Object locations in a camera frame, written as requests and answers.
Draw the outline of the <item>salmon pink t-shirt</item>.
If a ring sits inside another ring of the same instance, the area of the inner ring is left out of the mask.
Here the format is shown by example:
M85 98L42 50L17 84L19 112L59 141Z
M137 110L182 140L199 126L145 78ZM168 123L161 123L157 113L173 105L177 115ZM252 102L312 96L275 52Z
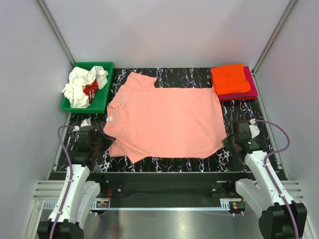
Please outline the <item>salmon pink t-shirt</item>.
M131 73L107 107L104 133L115 138L111 157L206 158L226 137L212 88L157 88L156 79Z

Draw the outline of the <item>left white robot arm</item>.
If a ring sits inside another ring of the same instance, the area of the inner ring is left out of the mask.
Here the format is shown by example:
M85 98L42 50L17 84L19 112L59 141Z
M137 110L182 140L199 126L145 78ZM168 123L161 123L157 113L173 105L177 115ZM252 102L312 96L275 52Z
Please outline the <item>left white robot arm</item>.
M65 181L47 221L38 224L37 235L41 239L84 238L84 225L93 202L111 193L101 173L91 171L98 152L107 150L115 138L97 129L89 119L73 130L79 138L71 152L61 145L68 162Z

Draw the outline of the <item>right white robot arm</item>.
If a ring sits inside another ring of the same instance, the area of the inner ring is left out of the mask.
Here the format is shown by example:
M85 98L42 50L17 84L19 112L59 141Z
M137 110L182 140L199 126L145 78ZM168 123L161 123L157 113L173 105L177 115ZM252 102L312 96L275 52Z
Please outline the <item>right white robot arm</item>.
M260 232L265 239L300 239L305 230L307 209L288 193L270 163L270 156L256 140L260 130L258 119L232 122L232 132L224 147L232 156L244 159L254 180L230 179L226 191L231 197L240 196L258 217Z

